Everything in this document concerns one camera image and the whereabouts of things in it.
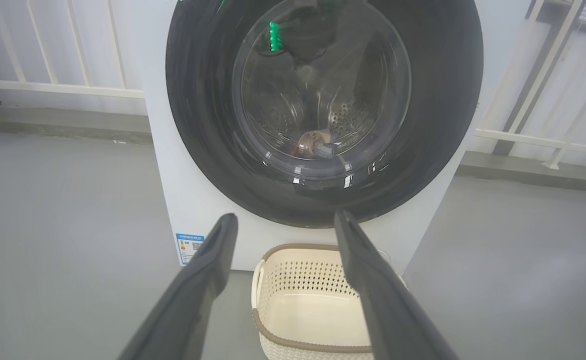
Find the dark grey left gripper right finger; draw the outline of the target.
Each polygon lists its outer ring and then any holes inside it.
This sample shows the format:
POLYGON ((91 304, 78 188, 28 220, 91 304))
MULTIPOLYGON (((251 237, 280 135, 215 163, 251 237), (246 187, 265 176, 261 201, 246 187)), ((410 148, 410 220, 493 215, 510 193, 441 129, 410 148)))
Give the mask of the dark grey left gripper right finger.
POLYGON ((337 210, 334 228, 345 279, 360 296, 375 360, 459 360, 355 217, 337 210))

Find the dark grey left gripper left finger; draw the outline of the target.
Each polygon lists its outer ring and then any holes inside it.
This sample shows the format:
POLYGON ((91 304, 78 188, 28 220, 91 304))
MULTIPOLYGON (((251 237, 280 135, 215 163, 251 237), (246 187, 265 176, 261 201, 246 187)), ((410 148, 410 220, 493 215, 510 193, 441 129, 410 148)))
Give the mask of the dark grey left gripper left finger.
POLYGON ((231 273, 238 217, 222 215, 177 273, 118 360, 200 360, 213 302, 231 273))

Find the round black glass washer door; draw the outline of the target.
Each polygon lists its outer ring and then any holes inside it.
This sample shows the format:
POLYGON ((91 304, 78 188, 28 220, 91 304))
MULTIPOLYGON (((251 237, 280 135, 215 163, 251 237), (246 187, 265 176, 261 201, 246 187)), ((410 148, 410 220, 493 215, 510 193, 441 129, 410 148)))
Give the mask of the round black glass washer door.
POLYGON ((207 179, 314 229, 423 191, 471 126, 483 67, 476 0, 178 0, 165 57, 175 126, 207 179), (311 131, 315 157, 291 155, 311 131))

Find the orange cream cartoon print garment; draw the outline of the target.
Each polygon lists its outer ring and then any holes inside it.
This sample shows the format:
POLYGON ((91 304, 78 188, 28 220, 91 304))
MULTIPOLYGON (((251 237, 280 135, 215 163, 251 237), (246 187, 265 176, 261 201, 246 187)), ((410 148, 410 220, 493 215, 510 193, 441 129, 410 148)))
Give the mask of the orange cream cartoon print garment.
POLYGON ((323 145, 324 135, 322 132, 311 130, 303 133, 293 144, 290 154, 298 158, 313 158, 318 145, 323 145))

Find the cream perforated laundry basket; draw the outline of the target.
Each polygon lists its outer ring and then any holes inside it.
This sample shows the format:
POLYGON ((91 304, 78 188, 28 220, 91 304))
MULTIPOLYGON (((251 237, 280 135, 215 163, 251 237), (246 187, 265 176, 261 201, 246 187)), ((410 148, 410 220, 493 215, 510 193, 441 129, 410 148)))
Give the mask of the cream perforated laundry basket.
POLYGON ((335 245, 271 248, 252 274, 251 308, 267 360, 375 360, 335 245))

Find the white front-load washing machine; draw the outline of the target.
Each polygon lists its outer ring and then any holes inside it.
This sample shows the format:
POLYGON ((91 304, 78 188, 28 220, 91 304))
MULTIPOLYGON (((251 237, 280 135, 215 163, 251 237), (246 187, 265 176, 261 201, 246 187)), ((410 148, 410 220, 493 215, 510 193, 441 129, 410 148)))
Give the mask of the white front-load washing machine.
MULTIPOLYGON (((426 234, 479 123, 483 106, 506 68, 511 46, 498 41, 517 38, 512 26, 529 6, 527 0, 475 1, 482 27, 482 84, 474 116, 459 148, 436 178, 407 203, 377 218, 355 219, 397 272, 407 268, 426 234)), ((195 164, 175 125, 167 92, 167 39, 177 2, 132 0, 130 7, 146 111, 172 235, 205 236, 219 217, 235 214, 239 230, 232 269, 237 271, 252 271, 259 259, 277 246, 336 245, 334 222, 329 228, 307 228, 262 218, 225 196, 195 164)))

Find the blue energy label sticker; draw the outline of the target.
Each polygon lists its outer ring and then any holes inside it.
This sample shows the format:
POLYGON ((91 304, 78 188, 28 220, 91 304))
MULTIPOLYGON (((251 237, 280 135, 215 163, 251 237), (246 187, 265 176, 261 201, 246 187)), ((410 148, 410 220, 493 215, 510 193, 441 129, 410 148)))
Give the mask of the blue energy label sticker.
POLYGON ((175 234, 180 265, 185 267, 204 243, 204 235, 175 234))

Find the white metal railing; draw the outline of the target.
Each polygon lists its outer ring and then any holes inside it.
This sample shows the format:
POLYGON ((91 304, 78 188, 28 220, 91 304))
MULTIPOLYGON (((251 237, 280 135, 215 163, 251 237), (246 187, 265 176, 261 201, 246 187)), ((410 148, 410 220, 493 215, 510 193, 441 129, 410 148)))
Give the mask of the white metal railing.
POLYGON ((469 150, 586 167, 586 0, 527 0, 469 150))
POLYGON ((0 104, 143 115, 129 0, 0 0, 0 104))

